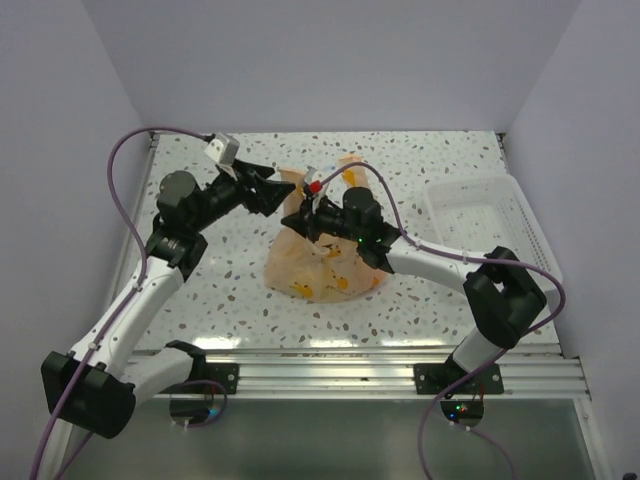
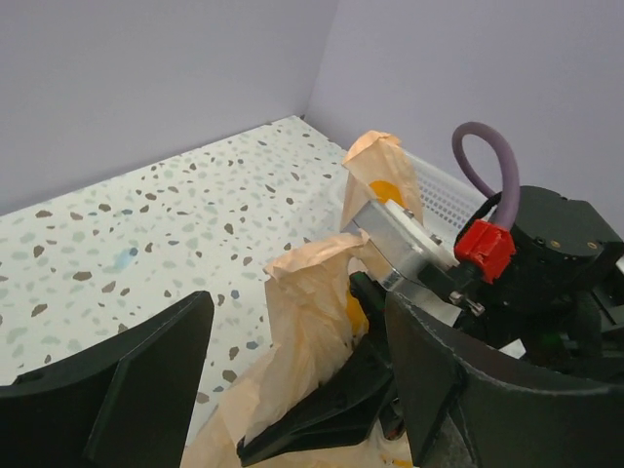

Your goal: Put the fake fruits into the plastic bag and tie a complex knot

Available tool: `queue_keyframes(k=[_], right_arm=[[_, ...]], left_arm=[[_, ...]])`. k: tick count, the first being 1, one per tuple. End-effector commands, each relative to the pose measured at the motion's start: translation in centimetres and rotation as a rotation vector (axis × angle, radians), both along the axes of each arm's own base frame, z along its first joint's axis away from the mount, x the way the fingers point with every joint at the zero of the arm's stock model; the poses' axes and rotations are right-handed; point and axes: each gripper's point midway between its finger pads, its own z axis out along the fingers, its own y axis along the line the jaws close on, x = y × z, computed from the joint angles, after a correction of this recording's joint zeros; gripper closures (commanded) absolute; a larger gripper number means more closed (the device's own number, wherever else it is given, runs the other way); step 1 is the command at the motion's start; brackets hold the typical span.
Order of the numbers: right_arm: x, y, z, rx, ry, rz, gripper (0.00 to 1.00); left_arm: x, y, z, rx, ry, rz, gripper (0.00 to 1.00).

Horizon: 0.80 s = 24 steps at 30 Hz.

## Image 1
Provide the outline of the orange translucent plastic bag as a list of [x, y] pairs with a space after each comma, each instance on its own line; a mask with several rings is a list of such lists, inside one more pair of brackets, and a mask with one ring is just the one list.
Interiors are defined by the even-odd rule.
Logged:
[[283, 227], [264, 268], [265, 286], [313, 303], [339, 303], [380, 286], [387, 273], [361, 259], [356, 243], [328, 234], [317, 241]]

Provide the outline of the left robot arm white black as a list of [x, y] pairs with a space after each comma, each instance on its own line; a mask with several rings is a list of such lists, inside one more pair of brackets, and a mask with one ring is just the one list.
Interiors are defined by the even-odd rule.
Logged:
[[50, 353], [41, 366], [55, 417], [112, 439], [137, 406], [176, 385], [189, 393], [204, 386], [224, 392], [208, 370], [204, 351], [187, 342], [170, 341], [158, 357], [137, 367], [128, 362], [152, 320], [204, 256], [203, 231], [238, 206], [269, 216], [295, 191], [295, 184], [274, 179], [274, 173], [271, 167], [236, 160], [205, 186], [187, 171], [162, 179], [138, 273], [90, 333], [68, 353]]

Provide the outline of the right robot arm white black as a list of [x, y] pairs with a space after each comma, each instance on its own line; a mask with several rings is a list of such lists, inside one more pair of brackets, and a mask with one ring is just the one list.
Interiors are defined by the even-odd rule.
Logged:
[[463, 294], [475, 327], [436, 371], [457, 392], [476, 386], [479, 367], [516, 346], [547, 305], [511, 250], [497, 247], [476, 264], [453, 250], [437, 255], [430, 244], [411, 242], [386, 222], [381, 205], [364, 187], [346, 190], [340, 206], [327, 198], [305, 199], [281, 223], [311, 241], [323, 234], [353, 241], [359, 257], [375, 270], [419, 277]]

